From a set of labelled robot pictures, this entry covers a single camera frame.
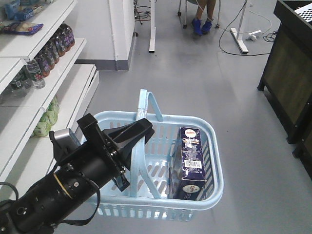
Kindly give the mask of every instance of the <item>barcode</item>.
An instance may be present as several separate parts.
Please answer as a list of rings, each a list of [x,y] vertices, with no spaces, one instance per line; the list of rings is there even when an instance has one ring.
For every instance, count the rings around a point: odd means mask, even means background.
[[[184,167],[202,168],[201,161],[184,160]]]

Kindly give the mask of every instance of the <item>plastic basket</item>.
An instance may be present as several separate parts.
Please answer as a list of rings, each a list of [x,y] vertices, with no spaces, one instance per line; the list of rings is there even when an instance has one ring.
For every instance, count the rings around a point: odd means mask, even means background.
[[[155,114],[147,114],[148,100]],[[223,175],[216,136],[210,124],[197,117],[161,114],[154,95],[140,91],[137,113],[104,111],[95,115],[100,129],[115,128],[146,117],[155,130],[144,146],[141,139],[132,150],[130,188],[121,192],[110,181],[101,188],[98,213],[104,216],[189,221],[198,211],[212,208],[223,193]],[[168,166],[180,127],[201,130],[207,182],[196,201],[168,199]],[[96,196],[89,202],[96,203]]]

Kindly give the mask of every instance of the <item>person's leg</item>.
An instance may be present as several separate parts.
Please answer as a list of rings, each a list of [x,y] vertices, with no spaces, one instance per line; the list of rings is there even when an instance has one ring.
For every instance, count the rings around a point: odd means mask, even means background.
[[[201,29],[200,29],[200,26],[201,26],[200,19],[201,19],[201,16],[203,14],[202,9],[204,10],[206,5],[207,5],[207,0],[197,0],[197,2],[198,2],[200,7],[197,8],[195,18],[192,20],[192,25],[194,28],[194,33],[202,36],[203,34],[201,32]]]
[[[207,5],[207,0],[197,0],[198,4],[200,7],[197,8],[197,12],[196,12],[196,15],[195,15],[195,18],[197,18],[198,20],[201,19],[201,16],[203,14],[203,10],[205,10],[205,7]]]
[[[215,2],[216,0],[207,1],[207,16],[209,20],[212,20],[214,17]]]
[[[209,33],[209,31],[212,27],[211,21],[214,19],[213,16],[214,16],[215,2],[216,2],[216,0],[208,0],[207,1],[207,20],[206,20],[205,24],[203,25],[203,27],[201,28],[202,34]]]

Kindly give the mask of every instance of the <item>chair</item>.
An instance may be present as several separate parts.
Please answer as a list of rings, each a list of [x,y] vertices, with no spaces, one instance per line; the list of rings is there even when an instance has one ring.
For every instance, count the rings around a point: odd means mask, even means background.
[[[179,4],[179,10],[177,12],[178,16],[181,16],[181,2],[182,0],[180,0],[180,4]],[[197,1],[196,0],[185,0],[185,8],[184,8],[184,24],[183,24],[183,28],[186,28],[186,15],[187,15],[187,2],[192,3],[197,5]],[[217,23],[215,24],[215,28],[219,28],[219,16],[220,16],[220,0],[219,0],[219,10],[218,10],[218,16],[217,16]]]

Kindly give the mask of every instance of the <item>concrete floor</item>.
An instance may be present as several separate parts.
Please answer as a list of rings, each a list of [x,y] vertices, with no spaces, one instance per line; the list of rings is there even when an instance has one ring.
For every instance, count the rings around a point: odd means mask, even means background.
[[[252,11],[272,21],[277,30],[274,0],[253,0]],[[140,5],[149,5],[147,0]],[[220,25],[226,27],[243,0],[222,1]],[[60,225],[56,233],[201,233],[201,234],[310,234],[312,183],[293,145],[262,92],[260,81],[268,55],[241,57],[218,47],[222,29],[202,37],[192,34],[195,5],[189,4],[188,28],[176,15],[177,0],[156,3],[156,52],[148,53],[149,22],[137,24],[129,71],[101,71],[100,84],[88,108],[135,112],[140,88],[152,91],[164,114],[196,116],[209,122],[217,134],[224,175],[224,193],[212,209],[190,222],[173,222],[96,215],[85,227]],[[237,27],[236,20],[232,27]],[[265,31],[269,22],[250,14],[247,31]],[[250,54],[269,53],[272,43],[247,41]],[[229,33],[221,46],[239,53]],[[71,218],[83,218],[87,204]]]

